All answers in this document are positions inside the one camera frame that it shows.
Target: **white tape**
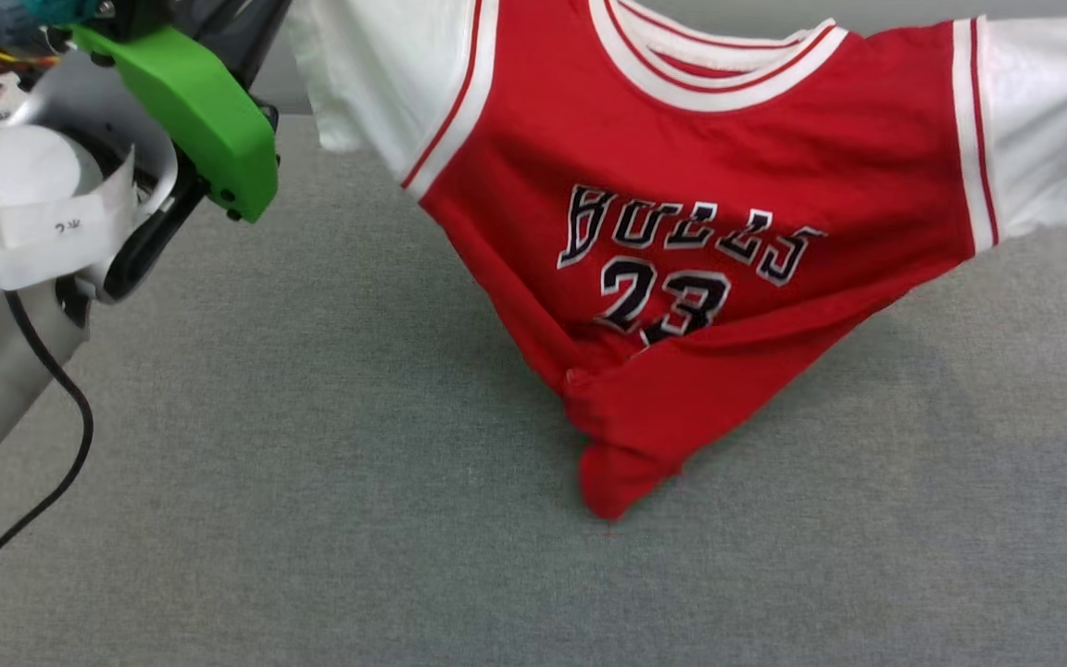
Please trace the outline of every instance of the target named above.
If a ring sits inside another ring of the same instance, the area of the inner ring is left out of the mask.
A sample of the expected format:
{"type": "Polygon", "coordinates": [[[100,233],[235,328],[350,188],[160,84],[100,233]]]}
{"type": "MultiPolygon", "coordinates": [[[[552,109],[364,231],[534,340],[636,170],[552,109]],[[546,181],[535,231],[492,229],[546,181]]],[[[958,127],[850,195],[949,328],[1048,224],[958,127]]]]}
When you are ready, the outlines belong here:
{"type": "Polygon", "coordinates": [[[108,260],[134,227],[134,152],[92,193],[0,208],[0,286],[22,290],[108,260]]]}

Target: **white sleeve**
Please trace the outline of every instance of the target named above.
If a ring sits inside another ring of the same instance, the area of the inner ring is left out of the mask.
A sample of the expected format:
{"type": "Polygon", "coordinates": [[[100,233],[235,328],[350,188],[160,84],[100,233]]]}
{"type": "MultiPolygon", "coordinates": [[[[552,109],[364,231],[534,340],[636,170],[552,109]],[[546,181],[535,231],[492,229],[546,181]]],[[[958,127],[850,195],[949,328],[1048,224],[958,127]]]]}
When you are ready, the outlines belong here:
{"type": "Polygon", "coordinates": [[[285,30],[322,146],[372,148],[398,181],[452,113],[475,0],[296,0],[285,30]]]}
{"type": "Polygon", "coordinates": [[[1067,225],[1067,17],[977,25],[1000,238],[1067,225]]]}

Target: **basketball jersey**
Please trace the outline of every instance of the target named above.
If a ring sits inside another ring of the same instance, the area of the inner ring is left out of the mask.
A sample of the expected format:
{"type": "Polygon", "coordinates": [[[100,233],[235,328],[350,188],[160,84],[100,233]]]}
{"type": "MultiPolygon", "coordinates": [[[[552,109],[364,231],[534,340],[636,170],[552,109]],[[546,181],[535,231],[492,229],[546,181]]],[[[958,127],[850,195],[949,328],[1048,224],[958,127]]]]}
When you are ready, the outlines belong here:
{"type": "Polygon", "coordinates": [[[631,0],[301,0],[331,149],[445,231],[617,519],[911,288],[1067,224],[1067,18],[863,37],[631,0]]]}

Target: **neckline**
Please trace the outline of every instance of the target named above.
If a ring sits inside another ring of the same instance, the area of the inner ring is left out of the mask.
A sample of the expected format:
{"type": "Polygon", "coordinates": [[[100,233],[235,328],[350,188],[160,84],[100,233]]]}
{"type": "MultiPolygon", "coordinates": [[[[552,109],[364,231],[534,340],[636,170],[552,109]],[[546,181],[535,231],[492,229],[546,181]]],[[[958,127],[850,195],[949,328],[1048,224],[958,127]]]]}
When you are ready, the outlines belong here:
{"type": "Polygon", "coordinates": [[[676,109],[748,109],[786,93],[817,72],[848,32],[827,18],[786,38],[736,38],[703,33],[635,0],[588,0],[593,27],[611,63],[641,92],[676,109]],[[686,72],[664,59],[722,70],[686,72]]]}

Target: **green plastic part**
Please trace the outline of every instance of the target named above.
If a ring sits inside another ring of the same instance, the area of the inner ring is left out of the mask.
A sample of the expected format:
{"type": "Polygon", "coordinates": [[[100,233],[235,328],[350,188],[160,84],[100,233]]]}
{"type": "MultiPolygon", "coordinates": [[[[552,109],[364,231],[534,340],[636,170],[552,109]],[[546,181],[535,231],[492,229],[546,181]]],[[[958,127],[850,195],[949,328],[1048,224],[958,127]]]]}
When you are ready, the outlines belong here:
{"type": "Polygon", "coordinates": [[[70,30],[81,50],[114,59],[126,88],[207,179],[208,198],[261,219],[278,191],[274,128],[220,59],[170,26],[124,44],[70,30]]]}

